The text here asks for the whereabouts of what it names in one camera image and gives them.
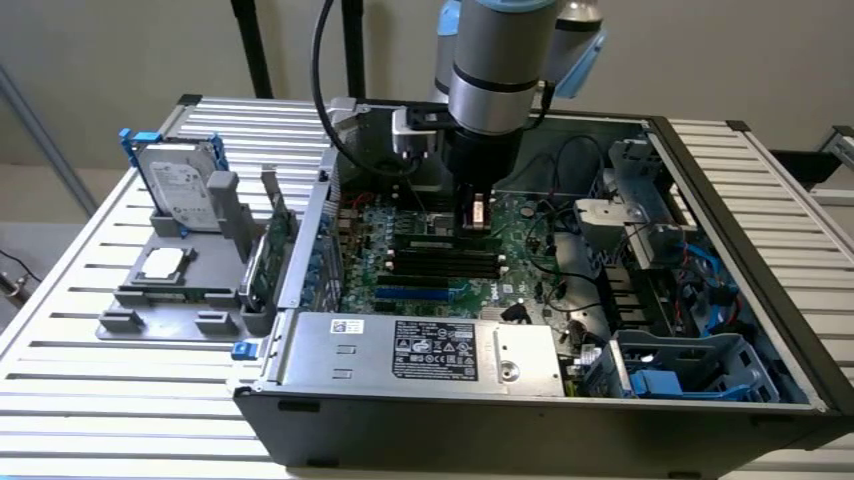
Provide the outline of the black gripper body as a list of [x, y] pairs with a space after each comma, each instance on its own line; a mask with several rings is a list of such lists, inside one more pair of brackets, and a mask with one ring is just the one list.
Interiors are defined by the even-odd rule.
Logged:
[[490, 193], [515, 168], [519, 131], [503, 135], [479, 134], [466, 128], [445, 132], [442, 160], [458, 185]]

